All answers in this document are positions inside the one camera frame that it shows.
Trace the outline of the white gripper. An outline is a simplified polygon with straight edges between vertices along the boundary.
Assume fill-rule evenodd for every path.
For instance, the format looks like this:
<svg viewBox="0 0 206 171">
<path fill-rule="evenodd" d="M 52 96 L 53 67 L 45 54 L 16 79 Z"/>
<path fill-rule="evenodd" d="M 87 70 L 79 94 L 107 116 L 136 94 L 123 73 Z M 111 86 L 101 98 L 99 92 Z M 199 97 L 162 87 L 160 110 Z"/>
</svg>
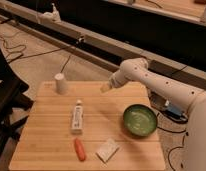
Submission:
<svg viewBox="0 0 206 171">
<path fill-rule="evenodd" d="M 101 86 L 102 93 L 110 91 L 112 88 L 120 88 L 124 85 L 124 77 L 120 71 L 114 72 L 109 78 L 109 83 L 105 83 Z"/>
</svg>

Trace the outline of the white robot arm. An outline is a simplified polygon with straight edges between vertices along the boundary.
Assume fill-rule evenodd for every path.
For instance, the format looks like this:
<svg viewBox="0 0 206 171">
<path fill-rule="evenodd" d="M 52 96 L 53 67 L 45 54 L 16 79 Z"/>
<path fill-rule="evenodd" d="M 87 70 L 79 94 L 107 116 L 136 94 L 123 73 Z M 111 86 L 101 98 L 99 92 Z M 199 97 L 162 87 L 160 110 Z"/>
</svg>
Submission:
<svg viewBox="0 0 206 171">
<path fill-rule="evenodd" d="M 206 171 L 206 90 L 148 70 L 145 58 L 124 60 L 101 87 L 102 92 L 138 81 L 188 116 L 182 164 L 184 171 Z"/>
</svg>

